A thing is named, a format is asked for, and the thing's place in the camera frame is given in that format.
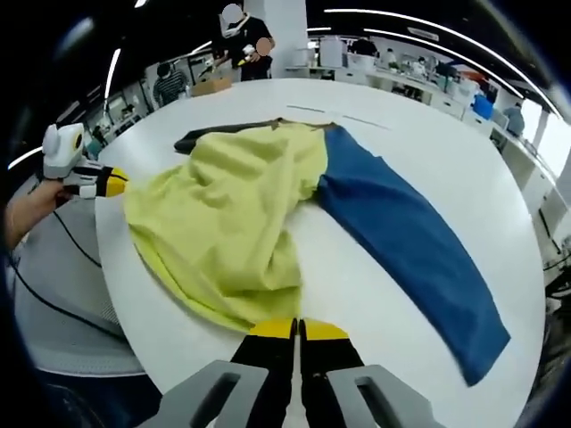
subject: cardboard box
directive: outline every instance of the cardboard box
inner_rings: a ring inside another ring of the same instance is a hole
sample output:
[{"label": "cardboard box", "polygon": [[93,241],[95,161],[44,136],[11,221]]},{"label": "cardboard box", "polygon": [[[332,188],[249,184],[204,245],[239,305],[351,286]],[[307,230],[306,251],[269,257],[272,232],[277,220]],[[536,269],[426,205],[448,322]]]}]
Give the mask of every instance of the cardboard box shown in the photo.
[{"label": "cardboard box", "polygon": [[230,78],[211,78],[193,86],[193,96],[215,94],[232,86]]}]

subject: round table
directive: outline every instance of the round table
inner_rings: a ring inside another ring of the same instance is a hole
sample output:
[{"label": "round table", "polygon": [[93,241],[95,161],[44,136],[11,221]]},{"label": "round table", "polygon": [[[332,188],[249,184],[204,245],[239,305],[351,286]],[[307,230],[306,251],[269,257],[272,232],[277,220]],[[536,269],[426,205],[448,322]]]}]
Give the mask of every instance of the round table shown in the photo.
[{"label": "round table", "polygon": [[[334,120],[421,192],[476,263],[511,341],[489,374],[468,388],[443,340],[401,287],[312,203],[302,204],[287,224],[304,280],[302,315],[347,331],[365,364],[382,365],[427,397],[444,426],[513,426],[542,349],[542,262],[513,176],[472,128],[365,86],[274,79],[170,104],[118,137],[101,161],[144,182],[187,161],[173,144],[191,129],[276,117]],[[121,202],[98,199],[95,206],[104,276],[134,352],[166,392],[212,360],[230,359],[243,336],[193,314],[157,282],[131,241]]]}]

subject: white pillar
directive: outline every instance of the white pillar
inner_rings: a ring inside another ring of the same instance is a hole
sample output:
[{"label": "white pillar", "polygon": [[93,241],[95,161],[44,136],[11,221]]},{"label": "white pillar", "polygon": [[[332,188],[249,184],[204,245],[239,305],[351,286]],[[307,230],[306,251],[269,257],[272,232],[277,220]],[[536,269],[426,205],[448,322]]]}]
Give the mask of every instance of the white pillar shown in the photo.
[{"label": "white pillar", "polygon": [[537,149],[539,144],[542,142],[543,133],[545,132],[545,128],[547,127],[547,119],[549,118],[550,113],[547,110],[542,109],[542,114],[539,117],[539,122],[537,123],[537,130],[535,131],[534,137],[534,147]]},{"label": "white pillar", "polygon": [[244,0],[244,10],[266,22],[276,40],[271,51],[273,78],[286,76],[295,49],[307,48],[307,10],[305,0]]}]

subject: ceiling light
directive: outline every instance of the ceiling light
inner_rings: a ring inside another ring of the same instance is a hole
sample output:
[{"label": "ceiling light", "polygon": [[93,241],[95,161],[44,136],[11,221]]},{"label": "ceiling light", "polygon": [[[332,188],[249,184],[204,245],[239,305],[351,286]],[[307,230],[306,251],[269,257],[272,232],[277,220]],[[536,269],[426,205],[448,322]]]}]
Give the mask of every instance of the ceiling light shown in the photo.
[{"label": "ceiling light", "polygon": [[537,92],[537,94],[551,107],[551,109],[553,110],[553,112],[560,118],[562,119],[561,113],[559,112],[558,108],[555,106],[554,103],[551,102],[550,98],[528,77],[525,75],[525,73],[523,71],[521,71],[520,69],[518,69],[515,65],[513,65],[511,62],[509,62],[508,60],[506,60],[503,56],[501,56],[499,53],[494,52],[492,49],[490,49],[489,47],[482,45],[479,42],[476,42],[473,38],[470,38],[468,36],[464,36],[463,34],[459,33],[458,31],[454,31],[453,29],[449,29],[447,27],[444,27],[443,25],[439,25],[436,24],[434,22],[431,21],[426,21],[426,20],[421,20],[420,18],[415,18],[414,16],[409,16],[409,15],[403,15],[401,13],[395,13],[395,12],[385,12],[385,11],[370,11],[370,10],[366,10],[366,9],[326,9],[324,11],[325,13],[339,13],[339,12],[347,12],[347,13],[369,13],[369,14],[374,14],[374,15],[384,15],[384,16],[391,16],[394,18],[401,18],[404,20],[408,20],[408,21],[414,21],[414,22],[419,22],[421,24],[425,24],[428,25],[430,27],[434,27],[436,29],[440,29],[442,31],[445,31],[447,33],[450,33],[456,37],[459,37],[463,40],[466,40],[467,42],[471,43],[472,45],[475,45],[477,47],[479,47],[480,49],[482,49],[483,51],[487,52],[488,54],[490,54],[491,56],[493,56],[495,59],[497,59],[498,61],[500,61],[502,64],[504,64],[506,67],[508,67],[510,70],[512,70],[514,73],[516,73],[519,77],[521,77],[525,82],[527,82],[529,84],[529,86],[531,86],[535,92]]},{"label": "ceiling light", "polygon": [[113,58],[111,59],[111,67],[109,68],[109,74],[107,75],[107,86],[105,87],[105,100],[109,98],[109,91],[111,89],[111,82],[113,80],[113,73],[115,72],[115,66],[117,65],[117,60],[119,59],[120,49],[116,49],[113,53]]},{"label": "ceiling light", "polygon": [[197,52],[202,51],[205,47],[210,46],[211,44],[212,44],[212,41],[206,42],[204,45],[198,46],[198,47],[197,47],[196,49],[194,49],[193,52],[191,52],[190,54],[191,54],[191,55],[194,55],[194,54],[196,54]]},{"label": "ceiling light", "polygon": [[39,146],[37,148],[35,148],[34,150],[30,150],[27,153],[22,154],[21,157],[19,157],[18,159],[14,160],[12,163],[10,163],[10,165],[8,165],[8,169],[12,169],[14,168],[16,165],[18,165],[20,162],[26,160],[27,158],[29,158],[32,154],[36,154],[37,152],[41,152],[42,151],[42,147]]},{"label": "ceiling light", "polygon": [[466,56],[454,52],[450,49],[448,49],[447,47],[443,47],[440,45],[437,45],[436,43],[432,43],[432,42],[428,42],[426,40],[423,40],[422,38],[417,38],[417,37],[412,37],[412,36],[407,36],[406,34],[400,34],[400,33],[393,33],[391,31],[384,31],[381,29],[363,29],[364,31],[367,31],[368,33],[375,33],[375,34],[384,34],[387,36],[393,36],[393,37],[401,37],[401,38],[406,38],[408,40],[412,40],[418,43],[423,43],[425,45],[429,45],[432,47],[435,47],[437,49],[440,49],[441,51],[444,51],[448,54],[452,54],[458,58],[460,58],[461,60],[472,64],[474,66],[476,66],[478,69],[488,73],[490,76],[492,76],[493,78],[495,78],[496,80],[498,80],[500,83],[502,83],[507,89],[509,89],[511,92],[513,92],[515,95],[517,95],[520,98],[524,98],[524,96],[517,90],[515,89],[510,83],[508,83],[507,81],[505,81],[503,78],[501,78],[500,76],[498,76],[497,74],[495,74],[493,71],[488,70],[486,67],[484,67],[483,65],[478,64],[477,62],[470,60],[469,58],[467,58]]}]

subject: person in striped shirt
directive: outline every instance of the person in striped shirt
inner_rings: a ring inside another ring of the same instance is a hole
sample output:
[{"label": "person in striped shirt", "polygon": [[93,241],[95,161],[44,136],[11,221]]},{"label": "person in striped shirt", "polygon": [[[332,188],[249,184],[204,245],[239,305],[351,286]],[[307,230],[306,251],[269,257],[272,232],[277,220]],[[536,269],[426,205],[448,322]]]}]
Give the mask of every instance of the person in striped shirt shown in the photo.
[{"label": "person in striped shirt", "polygon": [[188,77],[180,70],[172,71],[168,63],[159,65],[159,78],[154,82],[153,98],[161,106],[176,101],[188,86]]}]

